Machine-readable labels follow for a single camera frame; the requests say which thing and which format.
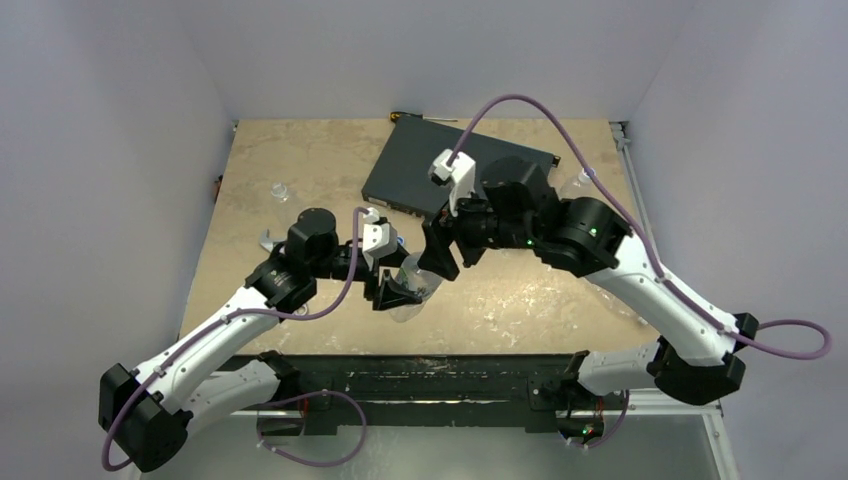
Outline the clear plastic bottle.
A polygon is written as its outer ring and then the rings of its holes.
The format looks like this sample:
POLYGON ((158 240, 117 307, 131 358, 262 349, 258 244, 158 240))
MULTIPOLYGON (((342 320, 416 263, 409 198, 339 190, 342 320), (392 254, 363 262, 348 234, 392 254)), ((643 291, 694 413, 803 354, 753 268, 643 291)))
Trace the clear plastic bottle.
POLYGON ((405 305, 390 310, 391 318, 397 323, 407 322, 418 315, 423 310, 424 304, 435 294, 443 281, 437 274, 419 267, 421 255, 421 251, 410 254, 403 260, 395 276, 397 283, 421 299, 419 304, 405 305))
POLYGON ((272 202, 279 209, 293 209, 299 203, 296 192, 282 182, 275 182, 270 187, 272 202))
POLYGON ((613 312, 614 314, 622 318, 631 320, 640 326, 648 325, 648 322, 642 316, 637 314, 631 307, 629 307, 616 296, 609 293, 604 288, 592 284, 592 289, 600 298, 600 301, 604 305, 604 307, 613 312))
POLYGON ((596 188, 593 183, 581 183, 578 179, 578 174, 581 170, 570 177, 558 190, 558 195, 561 199, 576 199, 581 197, 596 197, 596 188))

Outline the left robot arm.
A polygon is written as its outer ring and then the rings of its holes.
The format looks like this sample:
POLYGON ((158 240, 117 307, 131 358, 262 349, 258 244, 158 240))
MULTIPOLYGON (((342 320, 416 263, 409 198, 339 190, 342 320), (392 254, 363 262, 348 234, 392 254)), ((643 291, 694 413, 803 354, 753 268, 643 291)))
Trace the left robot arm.
POLYGON ((118 470, 110 459, 112 447, 118 446, 127 465, 155 470, 192 434, 246 407, 306 411, 315 394, 278 352, 262 353, 225 375, 218 368, 282 322, 305 320, 303 307, 316 295, 321 279, 341 280, 344 291, 362 283, 364 297, 376 311, 420 304, 421 296, 391 275, 405 258, 395 229, 373 208, 354 210, 352 237, 344 243, 330 211, 301 212, 285 241, 199 327, 134 368, 116 364, 102 375, 98 420, 106 434, 103 468, 118 470))

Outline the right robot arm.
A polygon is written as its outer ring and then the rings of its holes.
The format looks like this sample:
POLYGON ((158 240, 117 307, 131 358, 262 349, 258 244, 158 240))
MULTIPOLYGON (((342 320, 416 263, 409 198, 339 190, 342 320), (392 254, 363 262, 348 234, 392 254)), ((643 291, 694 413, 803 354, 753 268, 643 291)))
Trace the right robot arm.
POLYGON ((737 353, 755 337, 757 320, 715 308, 685 286, 669 287, 644 241, 608 204, 560 198, 538 165, 515 156, 478 170, 469 156, 444 151, 429 174, 449 193, 422 225, 421 269, 453 281, 489 250, 528 249, 616 297, 657 331, 657 340, 637 348, 580 353, 561 381, 569 404, 656 387, 705 405, 740 388, 746 367, 737 353))

